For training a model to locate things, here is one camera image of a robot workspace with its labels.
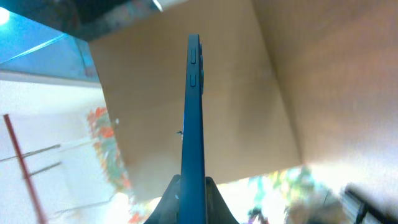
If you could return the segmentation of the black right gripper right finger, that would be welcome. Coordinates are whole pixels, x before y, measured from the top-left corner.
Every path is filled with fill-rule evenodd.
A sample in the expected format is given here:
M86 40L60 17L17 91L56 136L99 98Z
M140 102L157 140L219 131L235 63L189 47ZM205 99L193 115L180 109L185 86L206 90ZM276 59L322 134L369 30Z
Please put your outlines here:
M207 224L239 224L230 212L214 180L205 177Z

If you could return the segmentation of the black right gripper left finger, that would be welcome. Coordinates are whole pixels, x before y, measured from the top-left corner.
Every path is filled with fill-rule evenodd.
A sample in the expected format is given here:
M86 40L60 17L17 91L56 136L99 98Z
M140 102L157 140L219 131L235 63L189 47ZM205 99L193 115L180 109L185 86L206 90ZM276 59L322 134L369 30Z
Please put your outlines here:
M174 175L155 210L144 224L178 224L181 176Z

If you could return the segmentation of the blue Galaxy smartphone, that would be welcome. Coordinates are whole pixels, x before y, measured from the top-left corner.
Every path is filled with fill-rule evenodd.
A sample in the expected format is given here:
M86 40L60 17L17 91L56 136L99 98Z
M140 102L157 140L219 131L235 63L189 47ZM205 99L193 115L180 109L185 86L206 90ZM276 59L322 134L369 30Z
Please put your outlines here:
M206 224L205 158L203 141L203 54L198 34L187 47L179 222Z

